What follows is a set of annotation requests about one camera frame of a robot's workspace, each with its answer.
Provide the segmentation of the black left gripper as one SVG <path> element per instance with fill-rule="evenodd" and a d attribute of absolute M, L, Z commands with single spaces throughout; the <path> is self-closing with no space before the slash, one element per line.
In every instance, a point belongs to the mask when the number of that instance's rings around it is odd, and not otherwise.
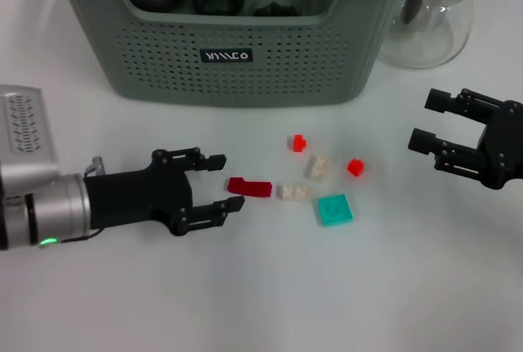
<path fill-rule="evenodd" d="M 142 221 L 158 221 L 175 236 L 221 227 L 230 213 L 239 212 L 244 196 L 192 207 L 187 171 L 221 171 L 224 154 L 204 156 L 200 148 L 152 153 L 140 171 L 86 177 L 92 229 L 107 229 Z"/>

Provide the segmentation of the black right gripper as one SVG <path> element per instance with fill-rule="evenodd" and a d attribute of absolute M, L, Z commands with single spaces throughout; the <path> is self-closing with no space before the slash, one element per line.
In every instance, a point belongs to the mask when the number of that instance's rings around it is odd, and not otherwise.
<path fill-rule="evenodd" d="M 408 149 L 433 154 L 437 171 L 481 181 L 490 189 L 501 189 L 510 180 L 522 179 L 522 103 L 502 102 L 466 88 L 455 97 L 432 88 L 424 108 L 485 124 L 480 140 L 484 154 L 414 128 Z"/>

